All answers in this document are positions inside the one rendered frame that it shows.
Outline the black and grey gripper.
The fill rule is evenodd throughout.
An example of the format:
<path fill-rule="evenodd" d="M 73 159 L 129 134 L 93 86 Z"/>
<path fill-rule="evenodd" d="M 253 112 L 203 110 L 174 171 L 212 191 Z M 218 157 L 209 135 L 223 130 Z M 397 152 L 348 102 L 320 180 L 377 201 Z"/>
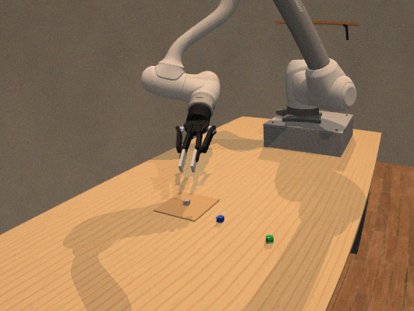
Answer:
<path fill-rule="evenodd" d="M 211 110 L 203 104 L 192 105 L 189 109 L 186 123 L 181 128 L 176 127 L 176 149 L 180 153 L 179 170 L 183 172 L 187 151 L 191 140 L 197 136 L 196 146 L 191 161 L 192 173 L 195 173 L 197 162 L 199 161 L 200 153 L 207 153 L 208 147 L 213 136 L 216 134 L 216 126 L 210 126 Z M 189 126 L 188 126 L 189 125 Z M 182 144 L 182 134 L 184 130 L 187 132 L 184 142 Z M 208 131 L 208 132 L 207 132 Z M 203 134 L 207 132 L 202 144 Z M 202 146 L 201 146 L 202 144 Z"/>

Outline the tan square mat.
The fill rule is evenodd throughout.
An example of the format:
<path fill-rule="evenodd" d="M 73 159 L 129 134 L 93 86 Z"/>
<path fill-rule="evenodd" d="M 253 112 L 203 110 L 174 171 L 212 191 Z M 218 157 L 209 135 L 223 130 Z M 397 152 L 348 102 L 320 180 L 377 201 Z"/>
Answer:
<path fill-rule="evenodd" d="M 189 206 L 183 205 L 185 198 L 190 199 L 191 203 Z M 195 222 L 219 200 L 213 197 L 180 191 L 153 211 Z"/>

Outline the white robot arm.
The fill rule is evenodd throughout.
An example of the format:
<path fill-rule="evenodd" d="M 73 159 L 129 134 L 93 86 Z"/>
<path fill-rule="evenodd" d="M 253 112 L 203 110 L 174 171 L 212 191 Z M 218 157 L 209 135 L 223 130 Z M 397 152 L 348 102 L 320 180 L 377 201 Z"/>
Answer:
<path fill-rule="evenodd" d="M 287 108 L 277 109 L 276 115 L 283 116 L 285 122 L 321 123 L 319 108 L 347 110 L 356 101 L 356 87 L 337 62 L 328 57 L 302 1 L 273 1 L 304 58 L 288 64 L 285 73 Z M 192 105 L 206 105 L 212 117 L 220 95 L 219 78 L 210 71 L 196 75 L 185 73 L 182 56 L 189 46 L 224 24 L 239 2 L 221 0 L 213 13 L 173 43 L 158 65 L 143 71 L 142 86 L 155 95 L 188 102 L 188 111 Z"/>

